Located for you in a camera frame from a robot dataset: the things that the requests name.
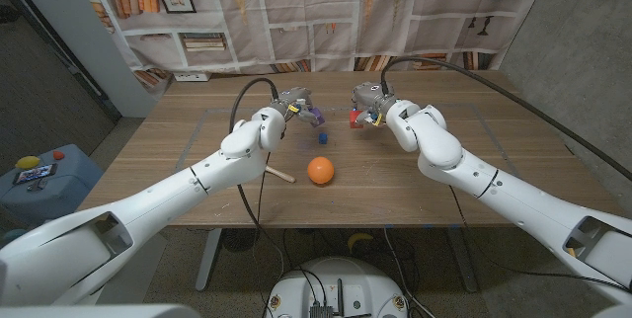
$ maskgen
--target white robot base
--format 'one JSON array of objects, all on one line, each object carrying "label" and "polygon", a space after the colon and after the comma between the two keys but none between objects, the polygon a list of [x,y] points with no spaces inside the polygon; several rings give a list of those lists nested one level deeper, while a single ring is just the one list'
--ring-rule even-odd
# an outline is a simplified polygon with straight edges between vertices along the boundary
[{"label": "white robot base", "polygon": [[[408,315],[406,297],[397,283],[363,261],[328,257],[300,267],[304,272],[294,270],[275,285],[266,317],[272,318],[271,313],[275,318],[405,318]],[[322,286],[314,276],[320,279]]]}]

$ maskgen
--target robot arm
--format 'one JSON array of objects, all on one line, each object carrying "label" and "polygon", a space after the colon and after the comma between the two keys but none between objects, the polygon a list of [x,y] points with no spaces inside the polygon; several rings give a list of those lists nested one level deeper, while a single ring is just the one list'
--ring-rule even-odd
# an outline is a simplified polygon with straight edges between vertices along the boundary
[{"label": "robot arm", "polygon": [[[0,305],[74,304],[98,291],[162,228],[206,197],[251,181],[266,169],[285,121],[311,117],[309,90],[281,93],[220,149],[136,195],[52,220],[0,251]],[[288,111],[304,104],[306,110]]]},{"label": "robot arm", "polygon": [[[432,106],[421,109],[393,94],[384,96],[381,86],[371,83],[356,87],[353,100],[368,106],[369,119],[385,115],[404,150],[420,150],[418,167],[424,175],[489,206],[578,275],[630,288],[632,220],[558,199],[484,162],[446,130],[443,116]],[[632,303],[630,293],[600,283],[593,286],[616,302]]]}]

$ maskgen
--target wooden table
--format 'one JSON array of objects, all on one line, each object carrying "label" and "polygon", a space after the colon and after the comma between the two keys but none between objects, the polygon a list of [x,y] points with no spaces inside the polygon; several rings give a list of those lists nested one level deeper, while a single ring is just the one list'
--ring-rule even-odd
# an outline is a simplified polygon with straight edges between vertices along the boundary
[{"label": "wooden table", "polygon": [[[497,71],[481,75],[516,93]],[[266,176],[261,223],[266,227],[446,226],[461,222],[448,186],[424,177],[418,153],[406,153],[388,127],[350,129],[351,89],[378,81],[377,72],[288,73],[269,76],[279,91],[294,86],[312,90],[314,105],[326,122],[312,128],[293,119],[270,165],[296,177],[289,184]],[[253,76],[175,83],[122,150],[80,209],[133,195],[216,151],[228,132],[235,96]],[[470,152],[534,186],[570,202],[622,214],[622,209],[565,147],[552,128],[520,106],[455,72],[392,72],[388,79],[401,99],[432,104],[445,116],[448,130]],[[270,101],[267,85],[244,97],[238,118]],[[318,134],[326,132],[326,145]],[[326,187],[307,177],[316,156],[334,163]],[[245,184],[256,210],[260,179]],[[472,225],[507,225],[485,205],[458,192]],[[236,188],[216,194],[176,219],[173,225],[252,227]]]}]

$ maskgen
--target bookshelf backdrop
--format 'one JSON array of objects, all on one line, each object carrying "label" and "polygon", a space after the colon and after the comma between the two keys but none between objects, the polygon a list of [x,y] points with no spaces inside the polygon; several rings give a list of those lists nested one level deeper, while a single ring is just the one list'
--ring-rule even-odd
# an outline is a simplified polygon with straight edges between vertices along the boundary
[{"label": "bookshelf backdrop", "polygon": [[498,69],[533,1],[90,0],[148,90],[169,71],[380,70],[401,55]]}]

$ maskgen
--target gray wall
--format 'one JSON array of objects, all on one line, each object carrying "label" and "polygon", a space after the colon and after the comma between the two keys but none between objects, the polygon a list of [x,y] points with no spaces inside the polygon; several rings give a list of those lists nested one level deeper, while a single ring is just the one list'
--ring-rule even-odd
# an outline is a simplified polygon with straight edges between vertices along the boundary
[{"label": "gray wall", "polygon": [[156,101],[140,86],[88,0],[33,0],[124,117],[146,117]]},{"label": "gray wall", "polygon": [[[543,112],[632,169],[632,0],[536,0],[501,66]],[[632,183],[567,139],[632,215]]]}]

